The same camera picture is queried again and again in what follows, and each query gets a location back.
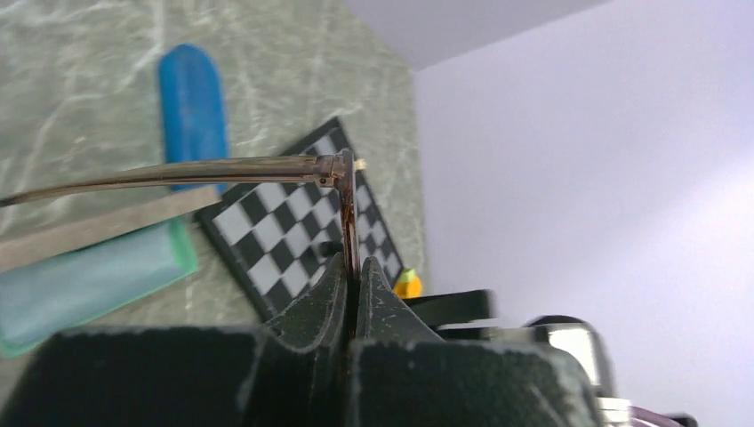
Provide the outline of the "brown sunglasses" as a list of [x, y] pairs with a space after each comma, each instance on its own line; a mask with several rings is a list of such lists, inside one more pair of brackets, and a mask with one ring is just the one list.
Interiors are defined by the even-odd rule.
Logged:
[[104, 178], [34, 189], [1, 199], [7, 207], [80, 193], [169, 185], [314, 183], [336, 189], [340, 198], [343, 256], [347, 278], [359, 278], [355, 201], [356, 161], [345, 149], [335, 155], [238, 157], [142, 167]]

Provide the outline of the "light blue cloth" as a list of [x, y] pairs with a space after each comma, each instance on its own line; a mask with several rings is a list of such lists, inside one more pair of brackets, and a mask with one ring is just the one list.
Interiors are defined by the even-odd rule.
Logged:
[[1, 275], [1, 351], [15, 355], [185, 278], [197, 257], [180, 219]]

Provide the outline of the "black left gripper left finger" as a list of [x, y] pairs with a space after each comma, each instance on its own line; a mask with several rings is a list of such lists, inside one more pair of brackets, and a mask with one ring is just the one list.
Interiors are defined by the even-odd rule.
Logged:
[[285, 347], [297, 352], [338, 348], [344, 334], [348, 282], [341, 253], [327, 264], [314, 286], [265, 323]]

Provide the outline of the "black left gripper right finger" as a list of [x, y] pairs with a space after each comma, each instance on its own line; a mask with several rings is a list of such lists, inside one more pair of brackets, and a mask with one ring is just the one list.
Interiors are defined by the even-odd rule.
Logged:
[[381, 264], [367, 257], [361, 269], [352, 347], [367, 345], [414, 348], [442, 339], [389, 286]]

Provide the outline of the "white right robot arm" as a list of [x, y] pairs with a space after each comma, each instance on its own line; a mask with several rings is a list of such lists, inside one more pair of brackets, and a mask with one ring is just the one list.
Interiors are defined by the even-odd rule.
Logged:
[[430, 296], [399, 295], [416, 315], [446, 340], [539, 343], [573, 356], [589, 377], [606, 426], [696, 426], [689, 414], [658, 414], [635, 407], [619, 396], [613, 365], [604, 341], [588, 322], [566, 315], [541, 316], [521, 327], [471, 327], [474, 320], [494, 317], [493, 293], [473, 290]]

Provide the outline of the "blue glasses case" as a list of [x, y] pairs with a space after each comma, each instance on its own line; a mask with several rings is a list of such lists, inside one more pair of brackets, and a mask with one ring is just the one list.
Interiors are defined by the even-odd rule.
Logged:
[[193, 44], [178, 44], [156, 66], [164, 161], [177, 164], [230, 157], [221, 75]]

